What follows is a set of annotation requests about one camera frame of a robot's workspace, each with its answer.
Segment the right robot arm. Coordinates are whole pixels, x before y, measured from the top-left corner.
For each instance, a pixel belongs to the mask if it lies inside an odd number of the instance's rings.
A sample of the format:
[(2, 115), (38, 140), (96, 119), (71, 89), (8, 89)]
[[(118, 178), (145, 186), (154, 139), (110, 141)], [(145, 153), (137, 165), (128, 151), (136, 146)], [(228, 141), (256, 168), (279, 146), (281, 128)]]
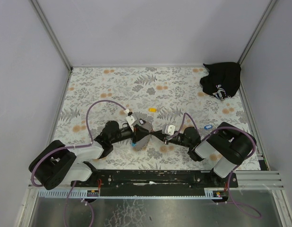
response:
[(187, 147), (188, 155), (196, 162), (203, 161), (215, 152), (220, 153), (222, 157), (212, 169), (219, 178), (226, 178), (256, 150), (257, 141), (251, 134), (226, 122), (222, 122), (203, 139), (195, 127), (187, 127), (183, 133), (173, 128), (174, 125), (168, 125), (163, 130), (152, 131), (151, 135), (165, 144)]

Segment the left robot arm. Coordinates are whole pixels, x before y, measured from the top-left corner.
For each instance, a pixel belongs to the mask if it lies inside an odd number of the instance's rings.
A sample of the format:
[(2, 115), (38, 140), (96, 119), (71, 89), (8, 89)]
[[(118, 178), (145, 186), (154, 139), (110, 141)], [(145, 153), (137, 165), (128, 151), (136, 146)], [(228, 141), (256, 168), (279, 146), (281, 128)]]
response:
[(89, 144), (66, 146), (54, 140), (29, 165), (31, 183), (51, 190), (61, 183), (86, 181), (92, 174), (90, 161), (107, 157), (114, 149), (113, 144), (124, 140), (131, 140), (137, 150), (146, 147), (151, 130), (152, 124), (144, 120), (134, 126), (125, 123), (123, 128), (116, 121), (108, 121)]

